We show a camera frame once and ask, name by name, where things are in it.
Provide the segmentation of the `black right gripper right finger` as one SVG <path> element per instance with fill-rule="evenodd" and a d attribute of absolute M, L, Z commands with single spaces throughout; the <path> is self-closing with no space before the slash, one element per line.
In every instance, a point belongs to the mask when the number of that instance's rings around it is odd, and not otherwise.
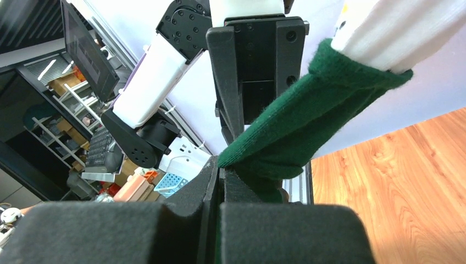
<path fill-rule="evenodd" d="M 365 227 L 339 205 L 265 203 L 224 170 L 221 263 L 374 263 Z"/>

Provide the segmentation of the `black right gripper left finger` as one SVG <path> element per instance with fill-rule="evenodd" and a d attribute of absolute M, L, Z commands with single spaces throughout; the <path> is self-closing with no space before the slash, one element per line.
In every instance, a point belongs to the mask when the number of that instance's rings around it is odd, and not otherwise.
<path fill-rule="evenodd" d="M 20 221 L 1 263 L 213 263 L 217 158 L 164 201 L 45 202 Z"/>

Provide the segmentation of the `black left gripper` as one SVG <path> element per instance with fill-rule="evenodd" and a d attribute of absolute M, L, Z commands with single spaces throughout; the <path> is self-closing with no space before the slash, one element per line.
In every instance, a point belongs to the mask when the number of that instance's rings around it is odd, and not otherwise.
<path fill-rule="evenodd" d="M 231 144 L 299 77 L 309 23 L 298 16 L 228 19 L 206 40 L 221 132 Z"/>

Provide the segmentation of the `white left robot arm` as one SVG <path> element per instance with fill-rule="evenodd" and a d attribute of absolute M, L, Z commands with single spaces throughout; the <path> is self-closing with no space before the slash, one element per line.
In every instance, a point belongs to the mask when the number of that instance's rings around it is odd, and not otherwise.
<path fill-rule="evenodd" d="M 221 133 L 233 142 L 299 77 L 309 23 L 292 1 L 173 1 L 156 37 L 101 120 L 143 168 L 198 173 L 208 154 L 182 136 L 160 105 L 208 51 Z"/>

